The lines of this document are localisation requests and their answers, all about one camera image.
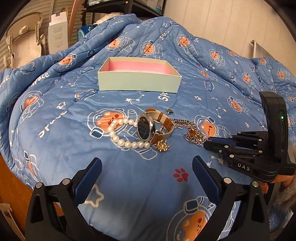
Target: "watch face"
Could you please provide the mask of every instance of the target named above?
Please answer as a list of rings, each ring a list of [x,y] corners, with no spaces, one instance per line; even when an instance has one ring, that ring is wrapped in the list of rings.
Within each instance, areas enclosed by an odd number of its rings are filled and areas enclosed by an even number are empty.
[[[140,116],[138,120],[137,128],[138,128],[139,138],[143,140],[148,140],[151,129],[150,129],[149,121],[145,116]]]

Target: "white box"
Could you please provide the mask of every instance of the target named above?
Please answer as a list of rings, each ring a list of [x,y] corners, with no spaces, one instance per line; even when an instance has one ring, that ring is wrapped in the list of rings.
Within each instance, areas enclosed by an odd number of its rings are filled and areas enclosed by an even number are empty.
[[[166,60],[153,58],[109,57],[98,71],[100,91],[177,93],[181,79]]]
[[[53,14],[48,27],[48,52],[54,54],[68,48],[68,21],[67,13]]]
[[[147,6],[149,6],[153,10],[155,10],[156,6],[157,6],[157,2],[158,2],[158,0],[147,0],[146,4],[147,4]]]

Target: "human hand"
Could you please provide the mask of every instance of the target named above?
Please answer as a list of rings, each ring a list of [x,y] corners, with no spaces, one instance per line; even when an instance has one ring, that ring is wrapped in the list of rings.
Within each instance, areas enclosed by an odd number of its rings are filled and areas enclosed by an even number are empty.
[[[276,178],[270,183],[281,183],[282,186],[284,188],[286,188],[292,183],[294,176],[295,176],[295,174],[293,176],[277,175]],[[268,191],[268,184],[260,182],[260,181],[257,181],[257,182],[258,182],[262,192],[264,194],[266,194]]]

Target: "space print blanket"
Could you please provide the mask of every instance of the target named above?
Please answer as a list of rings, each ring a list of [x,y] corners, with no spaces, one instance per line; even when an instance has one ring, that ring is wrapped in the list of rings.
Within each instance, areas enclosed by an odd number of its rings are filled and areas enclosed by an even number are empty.
[[[178,93],[100,91],[97,72],[111,56],[167,60],[182,75]],[[251,180],[186,141],[185,129],[174,130],[166,152],[121,147],[109,136],[112,120],[137,120],[148,107],[170,108],[171,118],[194,121],[207,137],[228,137],[266,130],[259,91],[274,91],[286,101],[289,138],[296,140],[296,79],[281,63],[246,59],[166,17],[110,18],[67,50],[5,69],[0,78],[0,151],[9,169],[33,189],[39,181],[55,185],[72,178],[100,158],[102,173],[79,209],[88,224],[117,240],[196,238],[215,209],[192,171],[196,155],[222,177]],[[115,132],[139,141],[132,125],[117,125]]]

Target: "open box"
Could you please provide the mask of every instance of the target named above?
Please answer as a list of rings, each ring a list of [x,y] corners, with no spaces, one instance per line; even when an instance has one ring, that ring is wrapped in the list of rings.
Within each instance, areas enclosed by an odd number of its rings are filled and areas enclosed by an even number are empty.
[[[182,76],[166,61],[109,57],[98,71],[100,91],[136,90],[177,93]]]

